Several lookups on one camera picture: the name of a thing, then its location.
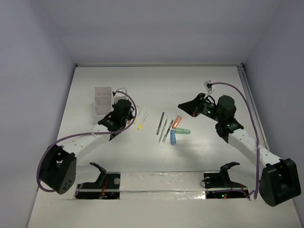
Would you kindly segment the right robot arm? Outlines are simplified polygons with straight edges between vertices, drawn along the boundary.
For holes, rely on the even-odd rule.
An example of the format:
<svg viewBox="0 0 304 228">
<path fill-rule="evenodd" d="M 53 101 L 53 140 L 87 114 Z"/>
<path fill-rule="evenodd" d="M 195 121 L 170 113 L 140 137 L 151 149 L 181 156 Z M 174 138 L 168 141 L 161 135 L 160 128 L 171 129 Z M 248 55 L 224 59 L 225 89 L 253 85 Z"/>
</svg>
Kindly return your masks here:
<svg viewBox="0 0 304 228">
<path fill-rule="evenodd" d="M 256 189 L 267 205 L 274 207 L 301 195 L 296 163 L 271 153 L 246 132 L 235 118 L 237 109 L 232 97 L 223 95 L 217 103 L 211 103 L 200 93 L 178 108 L 191 117 L 202 114 L 216 121 L 218 136 L 256 166 Z"/>
</svg>

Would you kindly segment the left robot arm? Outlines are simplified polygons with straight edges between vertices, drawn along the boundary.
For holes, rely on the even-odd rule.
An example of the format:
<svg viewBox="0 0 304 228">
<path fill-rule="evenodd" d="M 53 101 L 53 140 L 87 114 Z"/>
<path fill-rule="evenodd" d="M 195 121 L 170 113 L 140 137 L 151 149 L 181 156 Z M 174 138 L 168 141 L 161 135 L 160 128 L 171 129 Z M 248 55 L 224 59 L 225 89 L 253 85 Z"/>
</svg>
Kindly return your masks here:
<svg viewBox="0 0 304 228">
<path fill-rule="evenodd" d="M 137 107 L 133 100 L 120 99 L 90 132 L 69 135 L 49 145 L 38 164 L 38 188 L 59 195 L 66 193 L 76 180 L 77 162 L 99 145 L 126 131 L 136 116 Z"/>
</svg>

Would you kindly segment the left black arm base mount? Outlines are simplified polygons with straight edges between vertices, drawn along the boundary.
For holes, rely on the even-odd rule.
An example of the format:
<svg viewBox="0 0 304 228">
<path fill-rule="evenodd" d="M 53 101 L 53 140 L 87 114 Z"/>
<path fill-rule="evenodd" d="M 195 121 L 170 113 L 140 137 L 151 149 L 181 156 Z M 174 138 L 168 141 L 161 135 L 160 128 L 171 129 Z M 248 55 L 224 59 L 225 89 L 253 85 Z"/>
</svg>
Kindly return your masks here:
<svg viewBox="0 0 304 228">
<path fill-rule="evenodd" d="M 120 198 L 120 172 L 107 172 L 95 162 L 90 165 L 99 170 L 94 182 L 84 182 L 77 185 L 74 197 L 80 200 L 117 200 Z"/>
</svg>

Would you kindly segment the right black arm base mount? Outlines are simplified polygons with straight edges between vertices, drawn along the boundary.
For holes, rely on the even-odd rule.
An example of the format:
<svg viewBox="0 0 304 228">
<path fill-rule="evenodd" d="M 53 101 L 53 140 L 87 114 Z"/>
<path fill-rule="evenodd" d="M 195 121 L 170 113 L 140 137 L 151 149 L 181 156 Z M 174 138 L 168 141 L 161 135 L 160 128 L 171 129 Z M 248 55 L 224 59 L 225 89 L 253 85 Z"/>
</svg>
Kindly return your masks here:
<svg viewBox="0 0 304 228">
<path fill-rule="evenodd" d="M 248 199 L 248 187 L 230 179 L 228 170 L 238 166 L 238 162 L 222 165 L 219 171 L 205 171 L 200 182 L 205 189 L 206 199 Z"/>
</svg>

